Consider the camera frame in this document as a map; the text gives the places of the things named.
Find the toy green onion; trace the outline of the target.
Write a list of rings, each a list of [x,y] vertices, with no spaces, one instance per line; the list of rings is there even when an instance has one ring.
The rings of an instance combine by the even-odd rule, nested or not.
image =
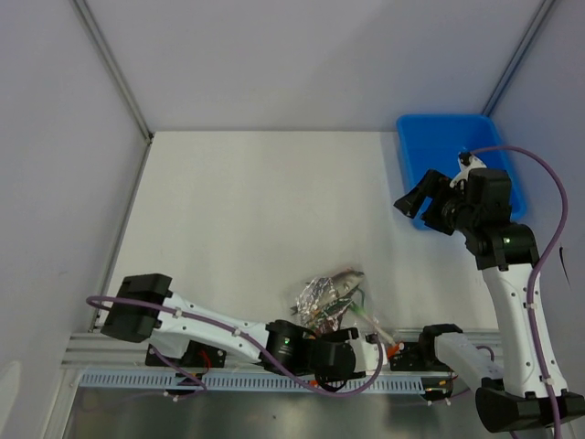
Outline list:
[[[353,300],[352,304],[349,306],[349,309],[353,312],[353,314],[369,324],[374,329],[374,331],[388,343],[389,346],[399,346],[399,342],[395,339],[395,337],[389,332],[385,331],[377,322],[377,320],[367,313],[365,309],[365,292],[360,287],[356,287],[354,289],[354,293],[359,295],[359,300]]]

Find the clear zip top bag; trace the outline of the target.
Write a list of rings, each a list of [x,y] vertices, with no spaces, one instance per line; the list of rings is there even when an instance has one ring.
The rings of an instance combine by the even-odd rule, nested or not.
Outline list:
[[[384,329],[373,309],[367,307],[365,280],[364,272],[349,267],[304,281],[297,293],[291,293],[290,315],[299,325],[324,335],[340,330],[350,314],[352,321],[361,322],[378,335],[386,346],[387,358],[391,359],[403,353],[406,345],[396,330]]]

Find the toy fish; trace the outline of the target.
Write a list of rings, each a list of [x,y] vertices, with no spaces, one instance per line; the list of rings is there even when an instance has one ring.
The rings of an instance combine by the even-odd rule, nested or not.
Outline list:
[[[343,297],[356,289],[364,279],[364,272],[346,269],[325,278],[324,292],[335,298]]]

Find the toy meat slice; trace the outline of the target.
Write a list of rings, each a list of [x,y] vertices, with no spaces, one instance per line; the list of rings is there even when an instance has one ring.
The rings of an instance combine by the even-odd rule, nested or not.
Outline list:
[[[316,335],[336,332],[352,302],[353,300],[347,297],[335,299],[314,311],[310,311],[307,316],[303,316],[301,325]]]

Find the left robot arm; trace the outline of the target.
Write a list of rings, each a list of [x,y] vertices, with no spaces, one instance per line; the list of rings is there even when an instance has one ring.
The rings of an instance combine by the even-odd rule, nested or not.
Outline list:
[[[238,320],[195,305],[171,291],[160,273],[127,276],[102,302],[101,333],[130,343],[147,342],[175,364],[191,364],[198,343],[218,348],[274,374],[318,380],[359,379],[378,366],[378,347],[355,328],[317,335],[292,322]]]

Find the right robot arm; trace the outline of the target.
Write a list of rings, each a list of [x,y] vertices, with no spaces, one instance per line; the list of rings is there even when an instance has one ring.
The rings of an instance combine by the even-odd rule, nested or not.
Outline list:
[[[455,324],[426,326],[417,356],[428,369],[445,364],[473,391],[484,428],[515,433],[551,428],[584,414],[584,398],[569,390],[545,331],[536,290],[540,261],[532,230],[513,222],[512,182],[504,170],[476,168],[463,183],[429,170],[394,206],[405,216],[451,235],[459,231],[474,256],[495,308],[503,366],[474,347]]]

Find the blue plastic bin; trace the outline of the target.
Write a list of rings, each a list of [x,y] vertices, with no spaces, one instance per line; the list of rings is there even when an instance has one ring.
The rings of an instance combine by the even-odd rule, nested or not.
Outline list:
[[[481,114],[405,114],[396,122],[399,164],[403,187],[411,191],[434,169],[448,177],[460,171],[458,155],[485,147],[504,145],[495,124]],[[478,155],[490,168],[505,170],[512,181],[511,219],[519,222],[527,212],[520,179],[506,151]]]

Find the aluminium rail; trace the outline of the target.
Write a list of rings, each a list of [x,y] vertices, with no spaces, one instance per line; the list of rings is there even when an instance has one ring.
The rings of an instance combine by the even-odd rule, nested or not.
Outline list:
[[[260,350],[245,338],[233,336],[231,332],[217,329],[220,341],[209,341],[214,348],[227,352],[226,364],[243,366],[259,361]],[[465,333],[476,345],[486,345],[495,353],[495,362],[503,367],[509,358],[504,353],[504,340],[496,330],[477,330]],[[143,368],[149,340],[140,343],[122,341],[99,332],[75,333],[69,338],[61,367],[64,369],[132,369]]]

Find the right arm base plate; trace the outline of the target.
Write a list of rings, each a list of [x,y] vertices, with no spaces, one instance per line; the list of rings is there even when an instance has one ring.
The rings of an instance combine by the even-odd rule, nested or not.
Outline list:
[[[451,372],[452,370],[438,360],[428,360],[423,356],[417,342],[400,342],[395,346],[384,346],[388,368],[394,372]]]

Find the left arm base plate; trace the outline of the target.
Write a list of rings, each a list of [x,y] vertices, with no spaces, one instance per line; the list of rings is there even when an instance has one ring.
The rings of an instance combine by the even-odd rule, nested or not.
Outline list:
[[[172,337],[168,341],[151,339],[149,341],[144,364],[147,367],[163,367],[154,348],[169,362],[182,368],[223,368],[227,352],[187,338]]]

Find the right frame post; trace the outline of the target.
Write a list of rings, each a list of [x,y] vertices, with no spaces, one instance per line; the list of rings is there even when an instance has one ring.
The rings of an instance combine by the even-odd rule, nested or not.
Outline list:
[[[481,115],[492,117],[495,114],[495,110],[504,99],[517,73],[526,61],[529,52],[536,45],[539,36],[546,28],[548,21],[560,4],[561,1],[559,0],[543,0],[538,3],[536,11],[529,19],[526,29],[515,45],[509,60],[506,62],[504,69],[492,88],[481,110]]]

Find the frame post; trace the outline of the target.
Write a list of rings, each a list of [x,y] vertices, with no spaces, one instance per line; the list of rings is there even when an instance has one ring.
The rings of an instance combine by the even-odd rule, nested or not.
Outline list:
[[[86,32],[89,42],[94,48],[97,56],[100,58],[101,65],[110,78],[110,81],[118,93],[122,104],[129,113],[131,119],[141,137],[147,145],[152,142],[154,137],[150,130],[144,114],[135,98],[132,88],[126,79],[122,68],[116,59],[111,45],[109,44],[101,26],[95,17],[90,3],[86,0],[71,0],[70,5],[76,13],[81,27]]]
[[[526,29],[515,45],[509,60],[506,62],[504,69],[492,88],[481,110],[481,115],[492,117],[495,114],[495,110],[504,99],[517,73],[526,61],[529,52],[536,45],[539,36],[546,28],[548,21],[560,4],[561,1],[559,0],[543,0],[538,3],[536,11],[529,19]]]

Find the left frame post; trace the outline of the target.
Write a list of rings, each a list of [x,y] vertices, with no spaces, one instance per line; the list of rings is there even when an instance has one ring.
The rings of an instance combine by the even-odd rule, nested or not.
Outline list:
[[[135,98],[132,88],[126,79],[122,68],[116,59],[111,45],[109,44],[101,26],[95,17],[90,3],[86,0],[71,0],[70,5],[76,13],[81,27],[86,32],[89,42],[94,48],[97,56],[100,58],[101,65],[110,78],[110,81],[118,93],[122,104],[129,113],[131,119],[141,137],[147,145],[152,142],[154,137],[150,130],[144,114]]]

